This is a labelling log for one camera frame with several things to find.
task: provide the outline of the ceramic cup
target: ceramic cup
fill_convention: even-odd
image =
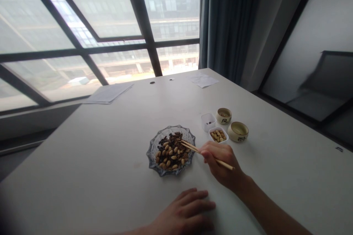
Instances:
[[[235,142],[244,142],[249,136],[249,129],[241,122],[233,122],[228,127],[228,136]]]
[[[220,124],[228,124],[232,119],[232,112],[228,108],[220,108],[216,113],[216,119]]]

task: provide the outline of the gray curtain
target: gray curtain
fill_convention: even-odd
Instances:
[[[258,0],[201,0],[199,69],[240,84]]]

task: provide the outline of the hand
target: hand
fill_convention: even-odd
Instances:
[[[212,221],[201,215],[212,210],[216,204],[203,200],[207,191],[197,191],[196,188],[182,192],[149,226],[144,234],[195,234],[213,230]]]
[[[218,182],[236,194],[241,191],[244,180],[248,176],[241,170],[229,145],[208,141],[199,149],[199,152],[204,157],[204,162],[209,165],[211,173]],[[235,169],[232,171],[228,170],[218,164],[215,158],[233,166]]]

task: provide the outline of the stack of paper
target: stack of paper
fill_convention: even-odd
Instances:
[[[190,76],[189,80],[192,81],[194,84],[197,84],[201,88],[204,88],[206,86],[210,86],[219,82],[218,80],[212,78],[211,76],[208,76],[203,73],[196,73]]]
[[[121,83],[100,87],[93,95],[91,95],[84,104],[111,104],[122,93],[129,90],[133,84]]]

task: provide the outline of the table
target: table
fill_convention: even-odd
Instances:
[[[1,184],[2,210],[19,234],[104,234],[150,223],[180,192],[207,189],[217,234],[262,234],[242,202],[212,177],[203,158],[178,177],[148,168],[150,140],[168,125],[208,139],[200,117],[220,107],[249,128],[229,140],[245,173],[315,234],[353,234],[353,154],[210,69],[134,82],[111,105],[81,105]]]

